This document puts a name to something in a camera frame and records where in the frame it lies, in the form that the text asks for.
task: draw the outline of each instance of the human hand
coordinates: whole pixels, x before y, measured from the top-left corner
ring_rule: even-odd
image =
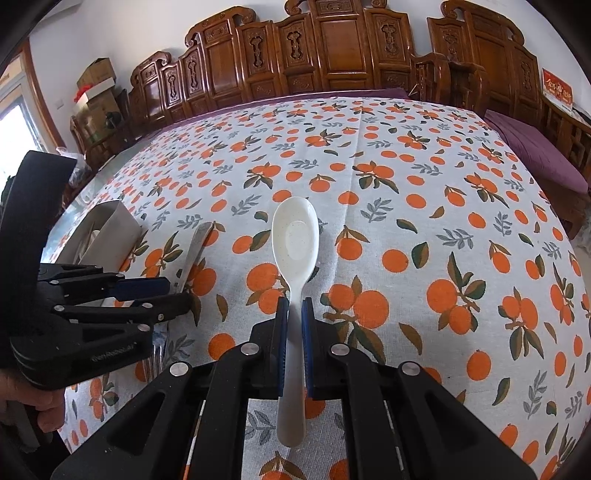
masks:
[[[31,405],[39,411],[37,424],[45,432],[53,432],[64,424],[66,401],[64,390],[38,390],[15,370],[0,369],[0,410],[4,401]]]

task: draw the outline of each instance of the purple cloth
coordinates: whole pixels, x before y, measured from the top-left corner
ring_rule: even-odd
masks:
[[[492,110],[486,112],[484,120],[534,177],[552,180],[577,193],[587,193],[587,180],[537,128]]]

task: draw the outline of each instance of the white paper box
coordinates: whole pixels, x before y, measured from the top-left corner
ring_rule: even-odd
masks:
[[[77,262],[80,244],[95,230],[98,235]],[[100,265],[106,273],[118,272],[140,234],[141,227],[120,200],[100,203],[80,222],[56,263]]]

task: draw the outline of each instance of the metal spoon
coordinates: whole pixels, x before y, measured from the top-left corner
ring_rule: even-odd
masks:
[[[319,243],[318,217],[308,200],[291,197],[281,202],[273,216],[271,242],[277,268],[290,288],[285,383],[279,399],[277,437],[286,447],[295,447],[306,435],[301,292],[316,266]]]

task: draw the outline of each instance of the tablecloth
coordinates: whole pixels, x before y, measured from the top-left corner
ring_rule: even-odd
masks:
[[[304,289],[317,317],[376,362],[420,363],[549,478],[591,411],[589,298],[544,193],[468,111],[287,99],[156,136],[89,207],[119,198],[144,226],[122,266],[131,277],[173,280],[167,267],[186,232],[213,222],[187,283],[199,315],[170,322],[167,363],[216,360],[272,317],[287,285],[271,220],[290,196],[319,216],[317,269]],[[67,389],[69,448],[144,385],[131,365]],[[250,402],[243,478],[346,478],[338,402],[306,400],[307,436],[294,449],[279,444],[276,413],[274,402]]]

